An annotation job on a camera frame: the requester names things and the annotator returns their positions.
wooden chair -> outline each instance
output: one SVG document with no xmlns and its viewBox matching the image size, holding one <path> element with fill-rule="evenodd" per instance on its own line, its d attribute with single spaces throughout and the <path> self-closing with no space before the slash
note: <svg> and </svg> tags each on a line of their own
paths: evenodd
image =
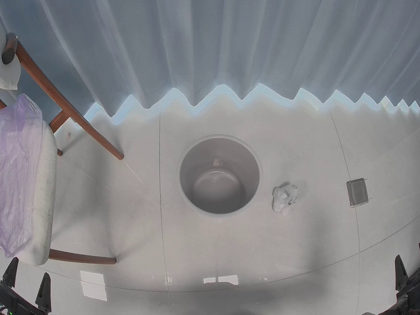
<svg viewBox="0 0 420 315">
<path fill-rule="evenodd" d="M 116 263 L 115 258 L 81 255 L 50 249 L 55 199 L 56 162 L 57 155 L 61 156 L 63 154 L 57 148 L 54 132 L 68 118 L 72 118 L 116 158 L 122 160 L 124 155 L 105 139 L 57 90 L 29 56 L 15 34 L 7 34 L 6 39 L 6 47 L 2 54 L 3 64 L 9 64 L 16 55 L 21 66 L 24 67 L 34 81 L 62 108 L 61 112 L 49 125 L 46 122 L 43 123 L 44 134 L 37 168 L 38 174 L 37 178 L 34 179 L 33 235 L 29 244 L 18 253 L 18 258 L 23 262 L 37 266 L 44 264 L 47 259 L 113 265 Z M 6 107 L 6 104 L 0 100 L 0 109 L 4 107 Z"/>
</svg>

cushion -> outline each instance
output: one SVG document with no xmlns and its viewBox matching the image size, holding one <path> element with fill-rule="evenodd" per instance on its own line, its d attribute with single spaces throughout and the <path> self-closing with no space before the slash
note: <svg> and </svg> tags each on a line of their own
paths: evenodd
<svg viewBox="0 0 420 315">
<path fill-rule="evenodd" d="M 57 173 L 57 143 L 45 121 L 43 129 L 41 155 L 34 186 L 32 239 L 17 255 L 24 263 L 36 266 L 45 264 L 50 254 Z"/>
</svg>

clear plastic bag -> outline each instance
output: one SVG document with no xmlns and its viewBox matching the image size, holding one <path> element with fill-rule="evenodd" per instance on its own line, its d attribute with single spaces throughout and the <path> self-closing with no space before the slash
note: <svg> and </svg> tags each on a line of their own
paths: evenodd
<svg viewBox="0 0 420 315">
<path fill-rule="evenodd" d="M 42 134 L 42 112 L 25 94 L 0 110 L 0 247 L 6 257 L 15 256 L 32 238 Z"/>
</svg>

wooden frame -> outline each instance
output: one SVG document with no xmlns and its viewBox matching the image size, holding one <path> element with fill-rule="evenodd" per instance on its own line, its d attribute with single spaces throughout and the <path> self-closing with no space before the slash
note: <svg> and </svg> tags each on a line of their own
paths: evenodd
<svg viewBox="0 0 420 315">
<path fill-rule="evenodd" d="M 13 33 L 6 35 L 6 47 L 2 53 L 2 61 L 4 64 L 10 63 L 14 54 L 18 56 L 18 59 L 24 69 L 27 71 L 29 76 L 45 91 L 47 95 L 54 100 L 58 106 L 60 106 L 66 115 L 72 118 L 78 123 L 82 129 L 90 134 L 96 141 L 98 141 L 103 147 L 105 147 L 111 154 L 113 154 L 118 160 L 122 160 L 124 155 L 118 151 L 107 139 L 103 137 L 80 113 L 71 103 L 61 94 L 61 92 L 51 83 L 51 81 L 45 76 L 42 70 L 37 66 L 34 60 L 29 56 L 23 45 L 18 41 L 17 37 Z"/>
<path fill-rule="evenodd" d="M 6 35 L 6 47 L 2 53 L 3 64 L 9 64 L 13 58 L 18 56 L 18 59 L 28 74 L 36 81 L 36 83 L 59 105 L 61 112 L 50 122 L 50 127 L 53 132 L 56 132 L 60 126 L 68 119 L 72 118 L 78 123 L 82 129 L 90 134 L 96 141 L 105 147 L 117 159 L 122 160 L 124 155 L 119 152 L 102 134 L 100 134 L 77 110 L 71 103 L 61 94 L 61 92 L 50 82 L 42 70 L 36 65 L 31 56 L 26 52 L 25 48 L 20 44 L 18 38 L 13 33 Z M 6 104 L 0 100 L 0 110 L 5 108 Z M 63 152 L 57 149 L 57 155 L 61 156 Z M 52 260 L 68 261 L 72 263 L 86 263 L 86 264 L 116 264 L 115 258 L 97 257 L 93 255 L 81 255 L 77 253 L 70 253 L 50 249 L 48 256 Z"/>
</svg>

gray curtain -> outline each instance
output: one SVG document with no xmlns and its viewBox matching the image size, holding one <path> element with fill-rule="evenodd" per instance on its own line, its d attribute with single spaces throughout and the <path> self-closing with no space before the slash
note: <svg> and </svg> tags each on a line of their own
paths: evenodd
<svg viewBox="0 0 420 315">
<path fill-rule="evenodd" d="M 0 16 L 82 113 L 172 87 L 196 105 L 218 84 L 420 98 L 419 0 L 0 0 Z M 24 72 L 19 90 L 59 111 Z"/>
</svg>

